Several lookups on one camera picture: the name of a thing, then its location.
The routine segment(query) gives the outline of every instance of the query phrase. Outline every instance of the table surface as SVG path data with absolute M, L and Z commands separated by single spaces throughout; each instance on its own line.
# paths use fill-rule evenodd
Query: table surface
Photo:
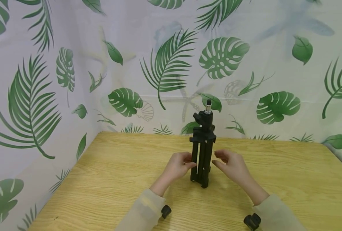
M 29 231 L 114 230 L 171 154 L 191 148 L 185 136 L 98 134 Z M 308 230 L 342 230 L 342 164 L 325 146 L 217 138 L 213 150 L 222 148 L 242 154 Z M 172 213 L 154 230 L 248 230 L 242 221 L 253 205 L 244 191 L 214 165 L 209 178 L 206 189 L 190 172 L 171 185 L 164 197 Z

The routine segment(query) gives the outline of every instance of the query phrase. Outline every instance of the tripod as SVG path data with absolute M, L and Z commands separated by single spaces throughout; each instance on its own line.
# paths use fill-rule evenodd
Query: tripod
M 215 126 L 212 124 L 213 112 L 211 108 L 212 103 L 211 100 L 208 99 L 206 109 L 200 111 L 198 114 L 193 114 L 195 121 L 200 124 L 201 127 L 194 127 L 193 137 L 190 138 L 190 142 L 193 143 L 192 161 L 195 163 L 197 163 L 198 160 L 198 148 L 200 144 L 198 166 L 191 169 L 190 180 L 200 183 L 204 189 L 208 187 L 212 146 L 216 141 L 216 136 L 213 133 Z

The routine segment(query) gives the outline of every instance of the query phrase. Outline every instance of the right hand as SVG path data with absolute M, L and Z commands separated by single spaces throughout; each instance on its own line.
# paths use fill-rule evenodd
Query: right hand
M 215 151 L 215 156 L 225 164 L 218 160 L 212 160 L 212 163 L 236 184 L 241 185 L 251 177 L 241 155 L 226 149 L 220 149 Z

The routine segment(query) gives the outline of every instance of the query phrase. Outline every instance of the tripod leg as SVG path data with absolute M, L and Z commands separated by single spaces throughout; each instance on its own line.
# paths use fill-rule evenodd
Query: tripod leg
M 203 155 L 203 165 L 202 165 L 202 176 L 200 178 L 200 184 L 202 185 L 202 188 L 208 187 L 208 182 L 209 182 L 209 170 L 210 170 L 210 165 L 211 165 L 211 158 L 212 158 L 212 147 L 213 147 L 213 142 L 208 141 L 204 145 L 204 150 L 205 153 Z
M 192 162 L 196 163 L 198 160 L 198 142 L 193 142 L 193 153 L 192 153 Z M 197 181 L 197 167 L 191 169 L 191 175 L 190 175 L 191 181 Z

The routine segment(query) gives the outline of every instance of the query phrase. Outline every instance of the hand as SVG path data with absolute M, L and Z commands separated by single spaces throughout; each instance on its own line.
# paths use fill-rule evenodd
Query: hand
M 226 149 L 220 149 L 215 151 L 215 156 L 221 159 L 225 165 L 217 160 L 212 160 L 212 163 L 236 184 L 241 185 L 251 177 L 241 155 Z
M 196 167 L 196 163 L 192 162 L 192 154 L 190 152 L 174 153 L 164 168 L 163 173 L 149 189 L 163 197 L 171 183 L 183 177 L 193 167 Z

